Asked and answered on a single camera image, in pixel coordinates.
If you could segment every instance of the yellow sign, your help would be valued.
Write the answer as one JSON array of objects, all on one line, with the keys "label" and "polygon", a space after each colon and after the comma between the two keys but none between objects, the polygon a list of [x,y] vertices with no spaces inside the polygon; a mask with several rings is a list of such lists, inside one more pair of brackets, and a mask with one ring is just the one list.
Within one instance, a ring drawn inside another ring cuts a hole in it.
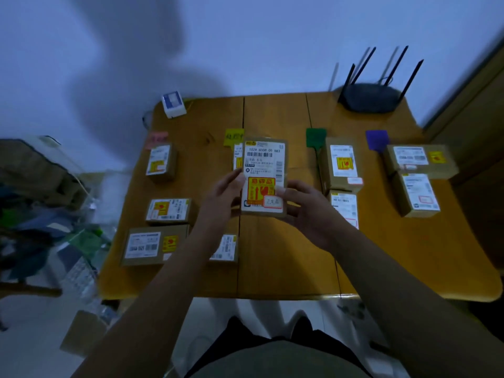
[{"label": "yellow sign", "polygon": [[168,215],[168,207],[170,202],[156,202],[154,203],[154,210],[158,210],[158,216]]},{"label": "yellow sign", "polygon": [[446,158],[441,151],[429,152],[429,158],[431,158],[432,163],[446,163]]},{"label": "yellow sign", "polygon": [[275,178],[249,177],[247,204],[263,205],[264,196],[275,194]]},{"label": "yellow sign", "polygon": [[337,158],[338,170],[353,170],[352,158]]},{"label": "yellow sign", "polygon": [[163,166],[164,166],[164,161],[162,161],[162,160],[155,160],[154,162],[151,162],[151,168],[149,169],[149,172],[160,171],[160,170],[163,169]]},{"label": "yellow sign", "polygon": [[243,128],[227,128],[224,135],[224,147],[233,147],[235,143],[243,141]]},{"label": "yellow sign", "polygon": [[163,238],[163,252],[173,252],[177,248],[178,236],[165,236]]}]

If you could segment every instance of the purple sticky note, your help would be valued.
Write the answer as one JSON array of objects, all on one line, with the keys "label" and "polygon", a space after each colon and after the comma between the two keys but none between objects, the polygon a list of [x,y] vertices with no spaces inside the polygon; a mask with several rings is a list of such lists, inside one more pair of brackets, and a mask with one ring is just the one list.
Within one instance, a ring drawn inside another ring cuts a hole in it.
[{"label": "purple sticky note", "polygon": [[385,147],[390,143],[388,139],[387,130],[367,130],[366,131],[366,139],[367,146],[370,150],[383,152]]}]

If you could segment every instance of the person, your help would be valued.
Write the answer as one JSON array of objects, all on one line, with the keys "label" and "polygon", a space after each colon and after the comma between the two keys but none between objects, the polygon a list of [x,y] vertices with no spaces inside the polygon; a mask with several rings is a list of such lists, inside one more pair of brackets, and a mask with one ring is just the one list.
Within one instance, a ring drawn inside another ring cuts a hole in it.
[{"label": "person", "polygon": [[[166,373],[201,272],[226,223],[239,215],[232,207],[239,204],[244,182],[238,169],[215,185],[185,243],[72,377]],[[504,344],[347,223],[318,190],[291,180],[275,194],[297,204],[287,205],[282,220],[337,260],[410,376],[504,376]],[[300,319],[290,340],[268,340],[231,318],[187,376],[370,376],[349,349],[312,331],[306,321]]]}]

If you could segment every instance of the router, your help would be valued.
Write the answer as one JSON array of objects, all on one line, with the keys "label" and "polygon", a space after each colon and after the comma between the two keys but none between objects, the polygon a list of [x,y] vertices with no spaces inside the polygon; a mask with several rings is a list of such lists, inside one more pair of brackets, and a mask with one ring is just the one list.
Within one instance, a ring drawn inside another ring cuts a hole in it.
[{"label": "router", "polygon": [[356,113],[374,114],[393,112],[403,100],[404,95],[413,82],[413,78],[418,73],[418,70],[423,63],[423,60],[421,60],[417,64],[415,70],[413,70],[413,74],[409,78],[408,83],[406,83],[406,87],[402,92],[396,90],[395,88],[391,88],[389,84],[392,80],[392,76],[396,72],[397,67],[403,59],[406,50],[408,50],[408,46],[404,48],[383,85],[381,84],[381,80],[378,83],[355,83],[359,78],[359,75],[362,73],[362,70],[364,70],[365,66],[368,64],[369,59],[371,58],[375,50],[376,47],[371,50],[371,53],[369,53],[369,56],[362,64],[362,67],[359,69],[354,79],[352,79],[352,74],[355,70],[355,63],[353,63],[352,67],[350,68],[350,72],[338,98],[338,102],[341,103],[347,110]]}]

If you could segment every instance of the wooden table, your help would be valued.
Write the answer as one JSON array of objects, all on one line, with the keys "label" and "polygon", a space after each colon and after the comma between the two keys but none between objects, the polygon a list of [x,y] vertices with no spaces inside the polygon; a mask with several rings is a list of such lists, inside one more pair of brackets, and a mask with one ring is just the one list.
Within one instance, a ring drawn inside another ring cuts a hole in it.
[{"label": "wooden table", "polygon": [[[502,291],[497,271],[472,234],[447,181],[433,181],[441,213],[429,219],[397,213],[379,155],[368,150],[365,131],[386,129],[393,143],[422,142],[421,130],[403,102],[393,114],[357,115],[337,105],[330,93],[267,95],[197,100],[188,114],[169,120],[157,105],[153,130],[168,131],[180,152],[176,180],[153,184],[145,175],[148,152],[136,164],[115,240],[99,278],[104,298],[136,296],[159,266],[120,267],[127,231],[145,226],[147,205],[156,197],[192,197],[231,170],[232,153],[223,147],[226,128],[289,141],[287,177],[320,189],[316,156],[306,148],[308,127],[355,142],[364,178],[358,194],[361,230],[408,271],[446,298],[491,301]],[[199,296],[258,299],[319,299],[356,292],[332,257],[297,230],[275,219],[242,216],[228,232],[239,233],[238,265],[209,264]]]}]

